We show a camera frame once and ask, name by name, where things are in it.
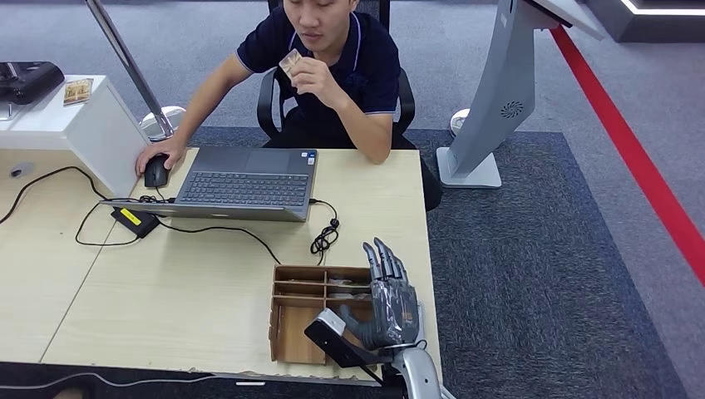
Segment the gray floor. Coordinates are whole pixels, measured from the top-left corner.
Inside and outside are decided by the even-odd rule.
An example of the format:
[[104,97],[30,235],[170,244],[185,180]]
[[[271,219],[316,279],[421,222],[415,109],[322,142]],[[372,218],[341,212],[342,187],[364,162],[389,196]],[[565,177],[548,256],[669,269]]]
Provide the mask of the gray floor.
[[[146,108],[80,1],[0,2],[0,54],[47,59],[66,73],[107,74],[136,115]],[[264,2],[140,2],[108,6],[165,104],[190,93],[266,15]],[[412,127],[445,128],[470,105],[491,38],[494,7],[392,4],[392,35],[417,98]],[[207,30],[199,29],[203,21]],[[572,32],[598,78],[701,231],[705,231],[705,45],[620,45]],[[537,107],[521,127],[561,131],[583,172],[673,366],[691,398],[705,397],[705,290],[634,183],[547,32],[536,34]],[[258,79],[207,120],[256,126]]]

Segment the computer mouse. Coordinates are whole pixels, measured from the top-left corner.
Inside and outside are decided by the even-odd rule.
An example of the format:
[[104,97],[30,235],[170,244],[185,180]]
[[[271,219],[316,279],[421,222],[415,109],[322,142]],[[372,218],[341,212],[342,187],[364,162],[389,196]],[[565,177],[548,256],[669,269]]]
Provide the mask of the computer mouse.
[[145,187],[161,187],[169,182],[169,170],[164,167],[164,162],[168,158],[167,154],[158,154],[147,162]]

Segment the wooden desk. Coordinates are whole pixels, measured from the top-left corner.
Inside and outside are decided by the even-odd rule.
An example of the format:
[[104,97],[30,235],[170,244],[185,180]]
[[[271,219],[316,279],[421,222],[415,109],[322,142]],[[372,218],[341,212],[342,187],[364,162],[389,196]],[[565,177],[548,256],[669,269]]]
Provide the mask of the wooden desk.
[[[11,169],[32,162],[34,171],[13,179]],[[70,151],[0,150],[0,217],[29,181],[64,166],[85,166]],[[98,190],[107,189],[96,179]],[[25,192],[14,214],[0,224],[0,361],[40,362],[74,299],[98,247],[74,241],[78,225],[99,200],[88,180],[67,170]],[[113,219],[97,209],[84,241],[104,242]]]
[[[164,195],[178,192],[196,151],[190,150],[172,173]],[[425,304],[426,339],[440,374],[418,153],[393,151],[384,165],[374,166],[355,150],[320,150],[316,173],[313,197],[333,204],[342,221],[341,238],[325,264],[366,267],[363,240],[378,236],[390,244],[405,261]],[[152,193],[141,186],[135,195]],[[305,224],[218,224],[250,229],[283,263],[315,264],[318,259],[308,247],[331,216],[328,207],[312,205]],[[171,223],[184,228],[214,225],[202,219]],[[110,240],[130,237],[116,226]],[[273,267],[260,244],[228,231],[184,234],[161,228],[130,247],[103,249],[44,362],[368,380],[358,369],[270,361]]]

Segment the man's left hand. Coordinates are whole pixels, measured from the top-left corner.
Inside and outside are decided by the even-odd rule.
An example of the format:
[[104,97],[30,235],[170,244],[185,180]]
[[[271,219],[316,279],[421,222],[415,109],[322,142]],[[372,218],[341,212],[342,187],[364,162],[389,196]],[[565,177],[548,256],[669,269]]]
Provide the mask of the man's left hand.
[[349,98],[335,82],[325,62],[304,57],[291,68],[291,75],[291,86],[298,94],[312,93],[328,108],[337,110]]

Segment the dark gray rug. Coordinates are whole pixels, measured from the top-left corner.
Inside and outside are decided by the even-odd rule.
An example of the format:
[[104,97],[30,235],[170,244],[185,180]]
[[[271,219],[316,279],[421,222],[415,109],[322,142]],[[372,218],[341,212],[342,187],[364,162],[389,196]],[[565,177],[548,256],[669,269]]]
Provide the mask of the dark gray rug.
[[[409,131],[436,172],[444,131]],[[193,145],[262,145],[254,128],[202,128]],[[564,137],[518,132],[495,152],[500,190],[446,190],[428,214],[446,386],[458,398],[684,398]],[[0,384],[82,367],[0,365]],[[126,382],[193,377],[95,369]],[[232,381],[100,388],[104,398],[380,397],[373,388]],[[46,397],[0,392],[0,397]]]

